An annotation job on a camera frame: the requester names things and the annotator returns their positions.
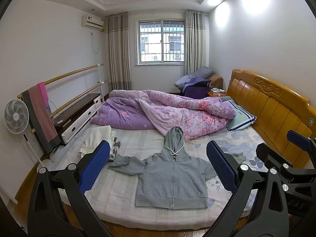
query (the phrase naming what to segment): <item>drawstring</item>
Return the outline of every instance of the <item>drawstring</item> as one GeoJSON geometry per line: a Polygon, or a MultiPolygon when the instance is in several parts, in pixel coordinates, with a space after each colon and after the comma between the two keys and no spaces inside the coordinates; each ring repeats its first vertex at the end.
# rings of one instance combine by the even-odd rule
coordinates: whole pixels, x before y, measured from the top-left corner
{"type": "Polygon", "coordinates": [[[168,150],[170,150],[172,152],[172,155],[178,155],[178,152],[182,150],[182,148],[184,147],[184,141],[183,141],[183,145],[182,147],[177,151],[177,152],[174,152],[172,149],[170,149],[169,147],[167,146],[164,146],[165,148],[167,148],[168,150]]]}
{"type": "Polygon", "coordinates": [[[192,118],[193,118],[193,117],[190,117],[190,118],[188,118],[188,119],[186,119],[186,120],[184,120],[184,121],[181,121],[178,126],[180,126],[182,123],[184,123],[185,121],[188,121],[188,120],[190,120],[190,119],[192,119],[192,118]]]}
{"type": "MultiPolygon", "coordinates": [[[[182,124],[182,123],[184,123],[185,121],[188,121],[188,120],[190,120],[190,119],[192,119],[193,117],[190,117],[190,118],[188,118],[188,119],[186,119],[186,120],[184,120],[184,121],[181,121],[180,122],[180,124],[179,124],[179,127],[180,127],[180,125],[182,124]]],[[[172,152],[172,155],[178,155],[178,152],[179,151],[181,151],[182,150],[182,148],[184,147],[184,141],[183,141],[183,145],[182,145],[182,147],[177,151],[177,152],[174,152],[172,149],[170,149],[169,147],[167,147],[167,146],[164,146],[165,148],[167,148],[168,150],[170,150],[171,152],[172,152]]]]}

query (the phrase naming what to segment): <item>window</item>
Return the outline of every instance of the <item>window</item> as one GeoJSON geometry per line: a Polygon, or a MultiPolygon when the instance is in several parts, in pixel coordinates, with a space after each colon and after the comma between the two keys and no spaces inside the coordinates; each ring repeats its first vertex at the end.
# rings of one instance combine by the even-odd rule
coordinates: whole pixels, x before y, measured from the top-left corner
{"type": "Polygon", "coordinates": [[[181,51],[181,37],[169,36],[169,49],[171,52],[181,51]]]}
{"type": "Polygon", "coordinates": [[[184,21],[140,22],[138,45],[139,62],[184,62],[184,21]]]}
{"type": "Polygon", "coordinates": [[[142,37],[141,43],[140,43],[140,51],[145,51],[145,43],[148,43],[148,37],[142,37]]]}

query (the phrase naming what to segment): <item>gray hoodie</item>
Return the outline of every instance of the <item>gray hoodie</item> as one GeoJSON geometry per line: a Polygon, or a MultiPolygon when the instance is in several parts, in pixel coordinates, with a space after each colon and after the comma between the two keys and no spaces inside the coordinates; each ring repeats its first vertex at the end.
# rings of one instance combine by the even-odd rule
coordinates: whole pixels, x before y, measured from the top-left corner
{"type": "MultiPolygon", "coordinates": [[[[233,156],[238,163],[246,159],[242,153],[233,156]]],[[[207,208],[205,181],[216,176],[209,161],[187,154],[180,127],[168,132],[160,153],[142,161],[117,154],[109,168],[127,175],[138,175],[136,207],[171,210],[207,208]]]]}

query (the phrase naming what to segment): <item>comforter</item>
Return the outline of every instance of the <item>comforter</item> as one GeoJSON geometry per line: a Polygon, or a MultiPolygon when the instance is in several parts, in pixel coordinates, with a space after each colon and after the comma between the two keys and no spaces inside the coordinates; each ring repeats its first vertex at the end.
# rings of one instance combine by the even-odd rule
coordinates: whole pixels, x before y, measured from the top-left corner
{"type": "Polygon", "coordinates": [[[220,98],[195,100],[153,90],[113,90],[91,122],[119,129],[157,128],[164,136],[180,126],[187,141],[223,129],[235,116],[220,98]]]}

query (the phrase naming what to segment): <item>headboard emblem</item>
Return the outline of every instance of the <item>headboard emblem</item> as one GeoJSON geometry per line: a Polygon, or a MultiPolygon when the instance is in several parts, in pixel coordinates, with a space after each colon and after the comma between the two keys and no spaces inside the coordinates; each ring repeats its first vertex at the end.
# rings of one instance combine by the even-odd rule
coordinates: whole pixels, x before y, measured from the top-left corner
{"type": "Polygon", "coordinates": [[[260,86],[261,90],[265,93],[274,93],[276,96],[281,96],[279,88],[273,85],[267,86],[267,83],[258,77],[255,78],[255,84],[260,86]]]}

